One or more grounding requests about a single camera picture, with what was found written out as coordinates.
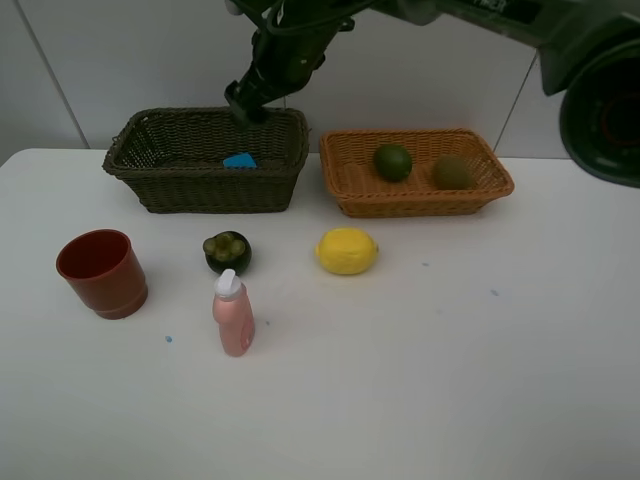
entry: blue sponge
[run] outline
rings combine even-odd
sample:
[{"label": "blue sponge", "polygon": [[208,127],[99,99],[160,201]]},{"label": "blue sponge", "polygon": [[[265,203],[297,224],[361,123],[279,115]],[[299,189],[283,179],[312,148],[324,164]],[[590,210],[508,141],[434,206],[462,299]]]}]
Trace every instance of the blue sponge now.
[{"label": "blue sponge", "polygon": [[248,153],[240,153],[229,158],[225,158],[222,164],[227,168],[257,168],[253,157]]}]

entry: lemon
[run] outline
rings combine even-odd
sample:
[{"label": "lemon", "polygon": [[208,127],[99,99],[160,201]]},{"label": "lemon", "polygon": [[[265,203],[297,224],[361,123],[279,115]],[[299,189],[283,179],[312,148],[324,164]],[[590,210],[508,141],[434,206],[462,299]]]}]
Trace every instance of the lemon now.
[{"label": "lemon", "polygon": [[316,246],[322,266],[338,275],[355,275],[376,261],[378,245],[364,230],[336,228],[324,234]]}]

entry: red plastic cup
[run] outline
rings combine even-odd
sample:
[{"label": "red plastic cup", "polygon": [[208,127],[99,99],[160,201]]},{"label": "red plastic cup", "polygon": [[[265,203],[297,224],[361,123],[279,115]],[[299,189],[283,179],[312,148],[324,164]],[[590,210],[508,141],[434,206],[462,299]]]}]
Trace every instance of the red plastic cup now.
[{"label": "red plastic cup", "polygon": [[131,240],[117,230],[95,230],[72,240],[58,254],[56,269],[102,318],[128,317],[147,299],[144,272]]}]

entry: pink bottle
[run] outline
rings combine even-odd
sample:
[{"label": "pink bottle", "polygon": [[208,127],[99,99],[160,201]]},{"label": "pink bottle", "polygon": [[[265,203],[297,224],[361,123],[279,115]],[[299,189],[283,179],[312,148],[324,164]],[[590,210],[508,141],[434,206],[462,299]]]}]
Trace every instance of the pink bottle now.
[{"label": "pink bottle", "polygon": [[213,318],[220,324],[220,340],[227,355],[240,357],[251,345],[255,324],[245,287],[236,272],[227,269],[215,284]]}]

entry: white table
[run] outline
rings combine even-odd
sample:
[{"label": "white table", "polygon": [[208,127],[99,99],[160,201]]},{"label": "white table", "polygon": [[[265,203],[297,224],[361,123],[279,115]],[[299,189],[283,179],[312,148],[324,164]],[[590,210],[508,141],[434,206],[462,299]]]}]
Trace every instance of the white table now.
[{"label": "white table", "polygon": [[[103,155],[0,169],[0,478],[640,477],[640,190],[512,159],[515,193],[475,216],[352,220],[312,156],[285,213],[163,216]],[[340,225],[379,242],[367,274],[314,262]],[[54,267],[103,227],[147,274],[126,320],[95,316]],[[228,229],[255,251],[240,359],[201,252]]]}]

